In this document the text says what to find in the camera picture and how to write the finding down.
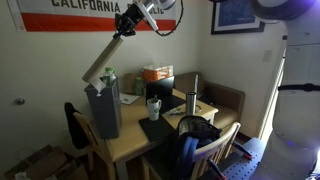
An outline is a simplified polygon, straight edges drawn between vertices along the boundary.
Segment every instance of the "white wall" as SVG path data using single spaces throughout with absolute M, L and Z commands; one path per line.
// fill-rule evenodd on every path
M 207 10 L 201 18 L 200 71 L 208 81 L 245 92 L 240 132 L 257 136 L 277 61 L 284 51 L 282 36 L 286 35 L 286 27 L 283 23 L 267 24 L 263 33 L 210 35 L 213 3 L 199 4 Z M 272 52 L 269 62 L 263 61 L 267 50 Z
M 195 1 L 185 0 L 185 15 L 177 32 L 169 38 L 153 32 L 124 38 L 108 66 L 119 76 L 152 63 L 172 64 L 175 74 L 198 70 L 200 14 Z M 63 105 L 70 101 L 91 114 L 83 91 L 87 84 L 81 77 L 113 33 L 17 32 L 6 0 L 0 0 L 0 27 L 0 173 L 17 163 L 17 154 L 18 159 L 28 154 L 22 150 L 26 146 L 60 145 L 79 153 L 64 138 L 68 132 Z M 26 103 L 15 105 L 17 97 Z

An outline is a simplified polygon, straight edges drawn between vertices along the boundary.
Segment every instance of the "mug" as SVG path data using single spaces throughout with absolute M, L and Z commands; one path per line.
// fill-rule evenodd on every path
M 162 101 L 160 99 L 151 98 L 147 101 L 149 119 L 156 121 L 159 119 L 159 110 L 161 108 Z

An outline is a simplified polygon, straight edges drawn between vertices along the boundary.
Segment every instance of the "black bag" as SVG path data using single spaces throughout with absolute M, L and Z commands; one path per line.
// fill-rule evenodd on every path
M 220 138 L 221 132 L 221 129 L 214 127 L 203 117 L 183 117 L 171 139 L 171 151 L 168 151 L 169 154 L 172 152 L 169 162 L 169 166 L 173 168 L 172 179 L 188 177 L 195 150 Z

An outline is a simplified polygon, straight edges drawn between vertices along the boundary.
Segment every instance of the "black cloth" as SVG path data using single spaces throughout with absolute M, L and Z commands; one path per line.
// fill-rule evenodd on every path
M 204 92 L 203 95 L 198 100 L 205 104 L 208 104 L 209 106 L 213 106 L 216 104 L 213 97 L 207 92 Z
M 81 125 L 78 123 L 76 118 L 73 116 L 74 112 L 78 112 L 70 102 L 64 104 L 64 110 L 68 120 L 69 132 L 71 135 L 72 143 L 77 149 L 83 149 L 89 145 L 89 140 L 83 131 Z

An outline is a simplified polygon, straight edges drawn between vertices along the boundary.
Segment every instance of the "electrical outlet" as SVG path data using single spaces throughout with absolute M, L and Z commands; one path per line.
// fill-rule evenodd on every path
M 271 56 L 272 56 L 272 51 L 271 50 L 265 50 L 263 54 L 263 59 L 262 61 L 264 62 L 270 62 L 271 61 Z

